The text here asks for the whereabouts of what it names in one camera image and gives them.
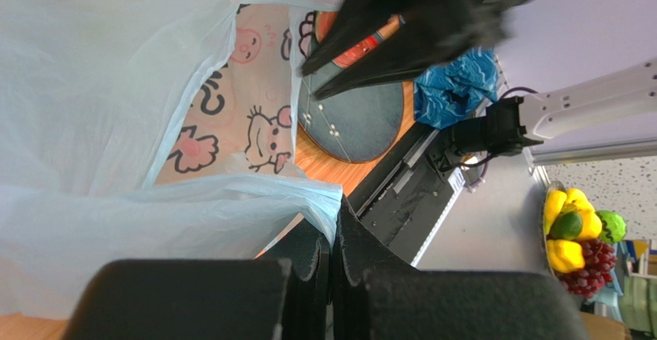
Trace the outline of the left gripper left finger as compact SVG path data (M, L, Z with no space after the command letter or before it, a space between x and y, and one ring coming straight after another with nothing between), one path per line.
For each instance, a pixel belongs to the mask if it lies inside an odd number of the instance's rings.
M88 283L67 339L322 339L330 246L307 221L254 260L119 260Z

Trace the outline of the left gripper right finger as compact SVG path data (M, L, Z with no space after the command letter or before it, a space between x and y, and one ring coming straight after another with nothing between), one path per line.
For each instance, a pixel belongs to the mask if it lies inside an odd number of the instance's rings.
M385 247L341 203L332 252L337 339L586 339L551 276L421 271Z

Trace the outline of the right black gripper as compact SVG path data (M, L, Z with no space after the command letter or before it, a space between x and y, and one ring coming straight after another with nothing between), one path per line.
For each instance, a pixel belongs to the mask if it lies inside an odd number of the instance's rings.
M413 80L429 67L452 62L470 49L492 48L509 36L507 12L530 0L414 0L401 13L406 24L399 29L400 1L343 1L325 38L303 63L302 75L316 72L377 32L389 38L317 88L317 100L351 89Z

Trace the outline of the light blue plastic bag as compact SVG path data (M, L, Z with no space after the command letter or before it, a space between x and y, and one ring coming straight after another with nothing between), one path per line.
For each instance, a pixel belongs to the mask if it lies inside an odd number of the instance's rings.
M253 258L342 188L294 162L298 30L341 0L1 0L1 313L125 258Z

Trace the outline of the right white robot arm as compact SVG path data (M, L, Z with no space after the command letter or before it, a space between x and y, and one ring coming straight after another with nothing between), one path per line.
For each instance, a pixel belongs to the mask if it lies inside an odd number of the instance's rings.
M530 0L344 0L323 40L300 68L317 72L381 29L393 16L402 26L372 52L316 89L318 100L345 91L419 77L475 47L504 40L504 14ZM483 152L488 160L518 155L563 133L656 109L656 62L548 93L504 98L484 116L439 131L428 163L437 172L463 166Z

